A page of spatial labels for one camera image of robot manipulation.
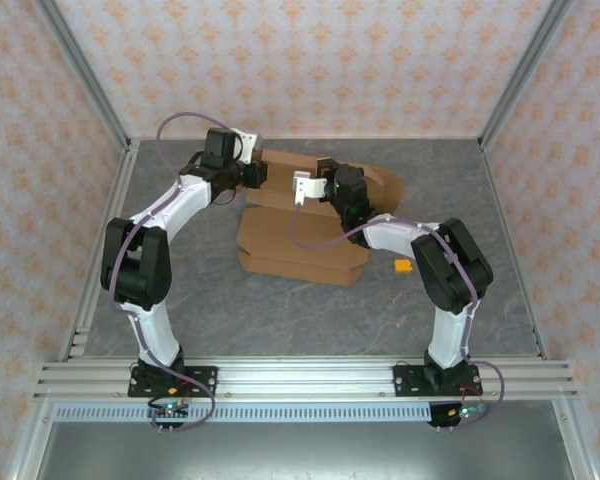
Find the cardboard box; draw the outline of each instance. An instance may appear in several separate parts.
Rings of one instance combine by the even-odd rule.
[[[240,265],[248,272],[266,273],[332,285],[353,285],[362,275],[369,251],[348,240],[321,249],[295,245],[289,227],[295,210],[293,172],[310,172],[315,178],[320,157],[273,150],[262,151],[268,165],[267,181],[258,190],[249,190],[238,230]],[[346,162],[362,167],[371,204],[382,213],[394,213],[402,196],[403,182],[385,168]],[[306,199],[296,221],[296,238],[320,244],[341,236],[340,218],[328,203]]]

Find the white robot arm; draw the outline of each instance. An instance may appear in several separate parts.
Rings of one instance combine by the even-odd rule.
[[[235,129],[210,129],[204,151],[192,157],[180,171],[179,180],[164,195],[130,219],[114,218],[107,225],[100,276],[105,290],[111,287],[125,239],[141,225],[124,253],[114,286],[115,302],[129,317],[140,345],[131,384],[137,383],[135,377],[139,376],[153,383],[147,392],[139,389],[141,396],[166,396],[179,383],[161,365],[179,373],[185,369],[182,349],[171,331],[165,305],[171,286],[169,244],[191,217],[224,190],[238,186],[259,188],[264,183],[267,167],[253,158],[260,140],[257,134]],[[139,255],[131,253],[138,249]]]
[[[425,365],[394,368],[396,394],[457,395],[463,385],[481,390],[477,367],[467,361],[467,325],[493,281],[493,272],[464,224],[399,220],[379,214],[367,196],[364,171],[327,158],[318,161],[317,177],[295,172],[296,208],[304,198],[329,202],[340,216],[349,240],[364,248],[389,250],[415,259],[425,290],[435,305],[433,338]]]

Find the metal corner post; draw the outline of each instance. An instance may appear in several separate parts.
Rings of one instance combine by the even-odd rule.
[[[78,41],[71,32],[58,4],[55,0],[33,0],[33,2],[38,7],[38,11],[42,17],[46,20],[67,60],[87,90],[93,105],[102,117],[111,137],[121,148],[128,148],[129,138],[124,127],[89,65]]]
[[[100,257],[102,256],[104,245],[105,228],[109,220],[116,215],[119,215],[122,210],[127,187],[131,180],[131,173],[133,172],[133,166],[138,153],[138,145],[138,142],[132,141],[127,148],[123,148],[120,151],[118,170],[111,184],[111,188],[109,189],[109,195],[100,218],[98,240],[92,250],[89,268],[82,288],[82,295],[77,304],[76,312],[73,315],[73,328],[69,332],[69,336],[64,343],[63,360],[67,360],[74,356],[80,356],[84,353],[91,320],[93,319],[93,313],[100,293]]]
[[[536,65],[542,58],[542,54],[560,28],[562,19],[572,3],[573,0],[553,0],[549,6],[546,15],[540,22],[538,31],[522,55],[520,63],[518,63],[513,76],[493,109],[483,134],[478,138],[482,151],[485,151],[497,137],[500,128],[524,90],[527,81],[531,78]]]
[[[495,199],[496,208],[498,210],[498,217],[500,218],[502,230],[504,231],[504,236],[507,240],[507,246],[509,247],[509,253],[511,255],[511,259],[513,260],[513,268],[516,272],[516,278],[518,279],[518,283],[520,284],[520,291],[522,292],[524,303],[531,317],[531,325],[533,327],[533,333],[536,337],[538,349],[540,350],[540,355],[542,356],[542,358],[550,357],[551,352],[549,351],[549,342],[547,341],[546,334],[544,333],[544,329],[542,328],[542,325],[539,321],[540,316],[538,315],[536,306],[531,301],[531,290],[529,288],[529,281],[527,280],[523,269],[520,267],[520,262],[518,261],[518,256],[516,255],[516,249],[511,238],[511,229],[509,228],[507,217],[504,214],[504,210],[502,209],[500,197],[498,196],[498,190],[496,189],[495,182],[493,181],[493,175],[491,173],[491,168],[489,166],[488,155],[485,151],[482,152],[482,164],[487,174],[487,179],[489,180],[491,193],[493,194],[493,198]]]

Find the gray surface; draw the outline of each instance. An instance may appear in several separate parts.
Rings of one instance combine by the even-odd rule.
[[[177,167],[202,145],[166,143]],[[406,184],[397,216],[462,219],[495,275],[478,309],[472,353],[538,353],[475,141],[269,140],[265,146],[382,165]],[[171,182],[153,142],[143,141],[123,216],[150,205]],[[244,206],[244,195],[238,195],[230,205],[206,208],[171,244],[167,305],[186,355],[422,355],[433,331],[433,304],[417,273],[393,272],[395,254],[372,252],[361,279],[348,288],[246,273],[235,242]],[[137,351],[128,320],[113,313],[101,295],[85,353],[135,356]]]
[[[53,426],[40,480],[566,480],[550,402],[506,403],[453,434],[424,423]]]

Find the black mounting plate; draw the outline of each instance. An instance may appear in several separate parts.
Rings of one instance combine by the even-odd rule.
[[[482,382],[480,373],[475,365],[467,365],[454,378],[453,382],[440,385],[438,391],[434,389],[431,382],[425,377],[424,365],[396,365],[393,367],[393,387],[396,397],[461,397],[462,390],[460,384],[475,388],[482,394]],[[470,389],[466,390],[467,397],[477,396]]]
[[[129,390],[127,391],[127,395],[132,398],[180,398],[180,397],[189,397],[189,398],[198,398],[198,397],[207,397],[207,394],[204,393],[199,388],[190,385],[186,389],[180,388],[176,394],[169,393],[169,389],[173,388],[172,386],[164,386],[164,385],[149,385],[143,384],[142,375],[136,375],[135,370],[138,367],[137,365],[133,367],[131,370],[131,378],[137,379],[135,380],[135,385],[132,385],[129,382]],[[198,380],[200,383],[205,385],[211,393],[216,394],[216,386],[218,385],[218,367],[198,367],[198,366],[186,366],[184,367],[184,375],[187,377],[191,377],[194,380]]]

